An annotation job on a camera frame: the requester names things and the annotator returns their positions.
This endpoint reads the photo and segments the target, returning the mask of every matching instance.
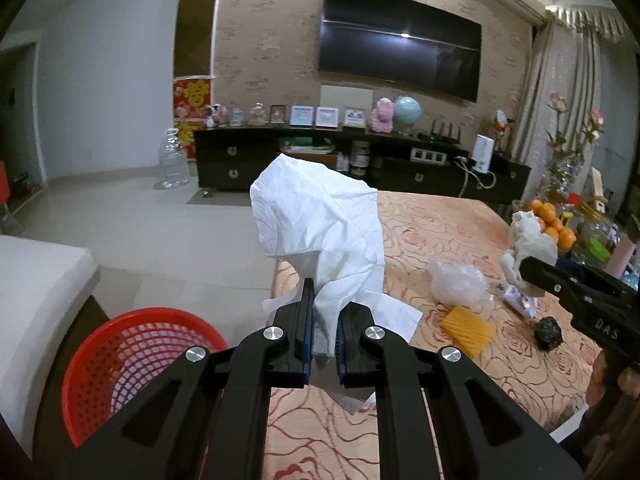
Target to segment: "silver screw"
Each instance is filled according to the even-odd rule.
[[[192,346],[187,350],[185,357],[187,361],[197,363],[198,361],[202,361],[206,355],[207,351],[202,346]]]
[[[364,335],[369,339],[382,339],[385,336],[385,329],[379,326],[370,326],[364,331]]]
[[[451,361],[452,363],[455,363],[457,361],[460,361],[460,358],[462,357],[462,353],[460,352],[460,350],[458,350],[453,346],[445,346],[442,349],[442,357],[445,358],[447,361]]]
[[[276,339],[280,339],[282,336],[284,336],[284,330],[281,329],[279,326],[269,326],[264,329],[264,332],[262,332],[262,335],[265,336],[265,338],[267,339],[271,339],[272,341],[275,341]]]

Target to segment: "patterned wall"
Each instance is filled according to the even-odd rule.
[[[434,119],[461,124],[462,145],[490,130],[500,107],[514,117],[526,70],[530,25],[489,0],[417,0],[482,25],[478,102],[349,75],[321,74],[318,37],[322,0],[220,0],[216,31],[214,96],[245,109],[256,102],[318,105],[320,85],[365,86],[374,98],[411,95],[420,102],[418,127]]]

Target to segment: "doorway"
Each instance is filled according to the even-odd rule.
[[[38,160],[34,116],[36,45],[0,52],[0,160],[4,161],[14,211],[44,182]]]

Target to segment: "pink plush toy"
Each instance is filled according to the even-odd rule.
[[[374,132],[391,133],[394,128],[394,104],[383,97],[369,114],[369,124]]]

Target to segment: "laundry basket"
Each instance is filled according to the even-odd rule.
[[[227,348],[211,325],[173,308],[143,308],[95,330],[71,359],[62,384],[62,415],[74,446],[192,346]]]

